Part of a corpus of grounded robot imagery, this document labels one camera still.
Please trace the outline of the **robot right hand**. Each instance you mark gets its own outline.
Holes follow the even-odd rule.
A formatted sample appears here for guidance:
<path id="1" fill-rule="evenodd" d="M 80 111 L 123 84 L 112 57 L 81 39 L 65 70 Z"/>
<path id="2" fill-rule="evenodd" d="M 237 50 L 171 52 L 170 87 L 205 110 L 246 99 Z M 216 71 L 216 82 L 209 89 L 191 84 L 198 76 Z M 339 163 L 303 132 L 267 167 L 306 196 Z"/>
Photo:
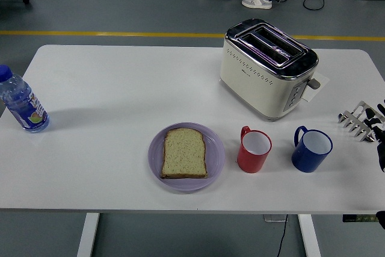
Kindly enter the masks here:
<path id="1" fill-rule="evenodd" d="M 366 119 L 364 124 L 371 128 L 375 134 L 375 138 L 378 141 L 377 152 L 379 165 L 384 172 L 384 122 L 382 122 L 374 113 L 372 108 L 365 109 Z"/>

